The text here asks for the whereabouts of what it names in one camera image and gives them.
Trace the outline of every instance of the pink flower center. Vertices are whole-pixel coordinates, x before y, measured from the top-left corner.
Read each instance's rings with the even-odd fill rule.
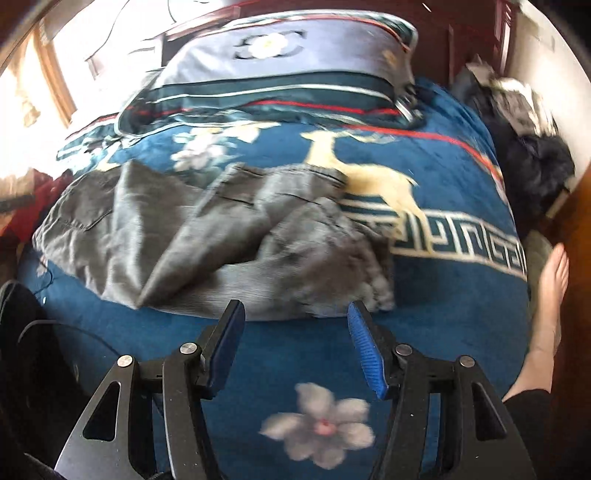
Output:
[[[321,437],[330,437],[336,433],[336,425],[326,419],[318,420],[314,423],[314,433]]]

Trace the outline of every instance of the greek key pattern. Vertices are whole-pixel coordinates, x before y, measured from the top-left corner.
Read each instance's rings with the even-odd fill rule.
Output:
[[[396,241],[391,251],[395,255],[480,263],[527,280],[525,251],[519,239],[478,217],[463,212],[423,209],[433,244],[433,252],[428,252],[426,236],[413,215],[401,219],[387,205],[380,203],[344,199],[341,204],[351,220],[382,232],[393,232]],[[348,211],[350,207],[357,211]],[[359,213],[360,209],[375,213]]]

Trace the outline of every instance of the red fabric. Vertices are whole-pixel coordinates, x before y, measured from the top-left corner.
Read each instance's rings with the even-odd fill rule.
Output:
[[[74,178],[67,171],[61,177],[53,180],[49,175],[34,170],[34,179],[35,203],[14,212],[12,220],[3,233],[6,235],[10,232],[23,243],[28,242],[33,236],[42,212],[57,201]]]

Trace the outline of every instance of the blue gripper pad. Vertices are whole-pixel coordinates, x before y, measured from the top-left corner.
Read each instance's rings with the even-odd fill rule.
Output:
[[[349,333],[359,355],[365,381],[380,400],[389,396],[388,363],[392,350],[371,319],[362,301],[354,301],[347,310]]]
[[[206,361],[209,360],[207,389],[212,397],[226,385],[245,323],[244,305],[231,300],[207,342],[203,355]]]

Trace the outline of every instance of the flower with pink center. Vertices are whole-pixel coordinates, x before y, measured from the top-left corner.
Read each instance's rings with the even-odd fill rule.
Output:
[[[359,398],[335,402],[330,390],[313,383],[295,386],[302,413],[278,413],[263,422],[261,433],[283,440],[290,459],[311,458],[321,468],[332,469],[347,450],[373,445],[375,436],[365,424],[369,405]]]

